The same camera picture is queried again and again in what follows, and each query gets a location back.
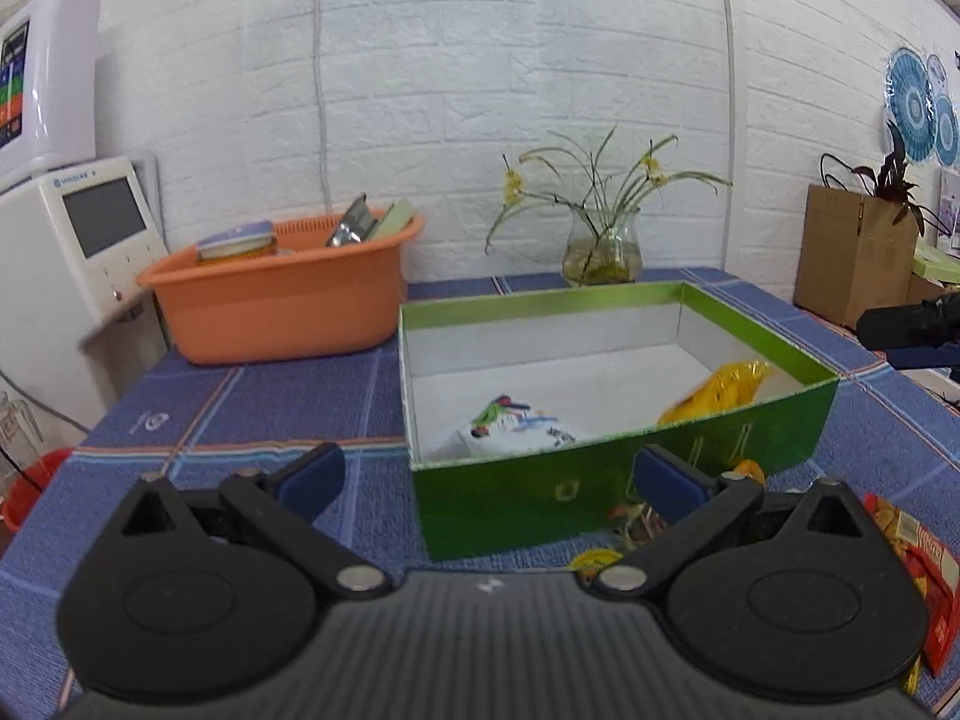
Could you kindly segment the yellow snack bag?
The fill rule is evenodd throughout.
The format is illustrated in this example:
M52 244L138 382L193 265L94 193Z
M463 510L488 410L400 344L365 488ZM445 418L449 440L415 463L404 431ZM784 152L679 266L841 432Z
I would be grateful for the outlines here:
M709 418L737 410L754 401L761 384L770 375L765 361L728 362L704 379L690 394L659 416L659 426Z

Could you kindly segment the white snack packet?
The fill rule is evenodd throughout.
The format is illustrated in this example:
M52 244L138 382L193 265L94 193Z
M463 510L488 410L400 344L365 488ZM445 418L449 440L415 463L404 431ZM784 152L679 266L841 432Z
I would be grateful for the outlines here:
M512 457L564 449L588 437L576 424L503 394L456 427L444 452L449 458Z

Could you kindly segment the red snack bag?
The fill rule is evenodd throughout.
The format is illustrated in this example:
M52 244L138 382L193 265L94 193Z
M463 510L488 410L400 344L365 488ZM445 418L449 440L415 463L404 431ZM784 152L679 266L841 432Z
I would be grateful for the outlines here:
M889 500L867 493L864 507L923 597L929 617L923 660L939 676L958 635L958 559L918 518Z

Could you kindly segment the brown paper bag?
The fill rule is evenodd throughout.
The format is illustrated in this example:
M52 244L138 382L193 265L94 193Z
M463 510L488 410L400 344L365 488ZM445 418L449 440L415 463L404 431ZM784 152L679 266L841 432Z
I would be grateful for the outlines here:
M793 303L851 328L869 309L908 296L918 215L907 199L881 199L875 172L833 154L818 161L820 181L807 190Z

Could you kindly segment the blue checkered tablecloth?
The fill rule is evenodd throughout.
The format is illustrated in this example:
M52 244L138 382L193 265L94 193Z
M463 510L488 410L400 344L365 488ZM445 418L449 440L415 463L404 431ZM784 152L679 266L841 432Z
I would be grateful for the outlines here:
M714 268L690 268L685 279L838 372L814 455L779 473L777 488L834 476L957 541L957 411L848 333L758 286ZM333 440L347 454L347 479L320 528L389 571L423 566L403 432L393 343L254 366L199 367L169 353L60 466L3 553L3 707L16 718L44 718L67 699L55 606L76 562L145 473L210 488L244 466L272 468Z

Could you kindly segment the small yellow snack packet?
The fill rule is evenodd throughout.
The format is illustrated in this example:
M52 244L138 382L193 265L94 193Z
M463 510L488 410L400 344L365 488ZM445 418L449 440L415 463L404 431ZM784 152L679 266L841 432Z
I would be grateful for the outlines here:
M594 582L594 578L605 567L613 566L622 561L623 554L610 548L592 548L574 556L569 561L568 569L584 583Z

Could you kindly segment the dark purple plant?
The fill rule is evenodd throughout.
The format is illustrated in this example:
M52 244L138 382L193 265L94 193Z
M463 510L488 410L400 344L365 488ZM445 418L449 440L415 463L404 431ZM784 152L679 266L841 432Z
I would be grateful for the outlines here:
M913 190L916 188L916 184L907 179L907 145L905 145L905 138L901 135L900 128L892 121L888 121L887 130L889 131L890 140L892 140L892 148L890 148L889 153L885 154L884 162L877 171L874 171L872 167L867 166L867 164L851 166L843 160L840 160L838 156L825 151L825 153L820 154L820 158L818 158L818 175L820 176L820 182L827 188L846 190L846 185L844 185L838 177L833 176L825 167L827 161L836 163L861 182L862 188L866 190L869 197L882 200L882 202L889 203L895 208L892 221L890 221L892 226L898 226L903 223L908 216L911 216L916 223L916 227L918 227L919 236L926 234L926 227L928 226L934 227L937 232L947 234L949 228L946 223L944 223L944 220L942 220L939 215L936 215L934 211L920 205L913 197Z

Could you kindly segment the green cardboard box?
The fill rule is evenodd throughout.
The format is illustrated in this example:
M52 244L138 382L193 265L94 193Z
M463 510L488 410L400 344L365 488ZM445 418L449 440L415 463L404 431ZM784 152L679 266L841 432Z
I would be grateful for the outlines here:
M750 405L659 426L728 362L765 361ZM398 370L421 534L436 561L520 550L605 527L638 497L633 461L659 445L708 475L766 473L812 455L838 374L706 289L683 281L412 302ZM564 449L449 458L446 440L500 395L581 427Z

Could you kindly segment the orange plastic basin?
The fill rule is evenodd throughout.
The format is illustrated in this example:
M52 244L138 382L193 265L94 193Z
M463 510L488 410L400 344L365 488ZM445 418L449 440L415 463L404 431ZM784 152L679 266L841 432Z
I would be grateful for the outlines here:
M275 226L278 250L215 265L195 245L137 277L156 294L172 339L200 366L345 355L392 337L407 299L402 247L423 231L413 215L388 238L343 249L325 241L334 215Z

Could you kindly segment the red bucket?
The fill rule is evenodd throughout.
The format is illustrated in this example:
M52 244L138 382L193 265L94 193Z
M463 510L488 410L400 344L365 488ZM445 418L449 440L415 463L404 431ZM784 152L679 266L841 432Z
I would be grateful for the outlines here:
M60 466L64 465L73 450L57 449L43 455L36 463L26 468L26 476L18 475L10 489L2 497L2 518L11 533L23 527L32 507L53 480Z

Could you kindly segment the white water dispenser machine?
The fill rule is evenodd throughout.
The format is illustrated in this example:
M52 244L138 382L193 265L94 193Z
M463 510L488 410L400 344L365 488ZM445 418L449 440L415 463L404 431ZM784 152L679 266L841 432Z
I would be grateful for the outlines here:
M89 429L167 351L139 276L166 257L125 156L2 195L2 376Z

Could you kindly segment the blue lidded tin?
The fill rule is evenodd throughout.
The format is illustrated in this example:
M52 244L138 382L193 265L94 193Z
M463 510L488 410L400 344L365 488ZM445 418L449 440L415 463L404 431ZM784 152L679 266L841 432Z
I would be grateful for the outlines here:
M271 221L241 224L197 242L197 262L220 263L273 254L277 250L275 226Z

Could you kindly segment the glass vase with flowers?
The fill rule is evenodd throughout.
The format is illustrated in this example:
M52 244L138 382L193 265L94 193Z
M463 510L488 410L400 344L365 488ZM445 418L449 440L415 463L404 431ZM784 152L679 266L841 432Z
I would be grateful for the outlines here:
M590 145L555 132L544 145L514 158L505 154L500 210L485 236L485 252L493 252L509 223L556 211L569 218L560 265L563 280L571 286L633 283L643 271L636 221L647 199L674 185L697 184L713 193L732 187L716 172L667 169L661 156L679 143L674 133L651 138L640 154L626 161L607 158L615 138L615 128Z

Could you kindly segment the metal plate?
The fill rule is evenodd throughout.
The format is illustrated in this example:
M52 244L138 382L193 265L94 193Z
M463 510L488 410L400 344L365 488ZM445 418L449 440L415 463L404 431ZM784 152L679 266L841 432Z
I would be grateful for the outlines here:
M329 249L342 249L347 245L361 244L376 231L377 216L368 205L368 195L361 193L340 216L325 245Z

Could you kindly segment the pale green plate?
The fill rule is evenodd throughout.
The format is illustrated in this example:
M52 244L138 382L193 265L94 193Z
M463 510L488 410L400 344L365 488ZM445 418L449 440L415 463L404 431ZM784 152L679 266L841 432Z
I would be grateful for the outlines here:
M415 216L413 206L407 200L397 200L379 220L371 239L379 241L379 239L390 238L402 231L412 221L413 216Z

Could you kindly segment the white water purifier tank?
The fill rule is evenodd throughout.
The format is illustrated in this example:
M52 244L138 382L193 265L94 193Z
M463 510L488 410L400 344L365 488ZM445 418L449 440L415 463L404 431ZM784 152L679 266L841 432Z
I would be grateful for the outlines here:
M2 25L5 190L96 156L98 0L31 0Z

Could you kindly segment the blue decorative wall plates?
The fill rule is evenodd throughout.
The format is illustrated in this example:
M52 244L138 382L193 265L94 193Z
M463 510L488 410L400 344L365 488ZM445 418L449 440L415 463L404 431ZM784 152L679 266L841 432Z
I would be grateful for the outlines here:
M900 133L908 160L958 163L958 115L944 62L935 54L900 47L885 73L887 121Z

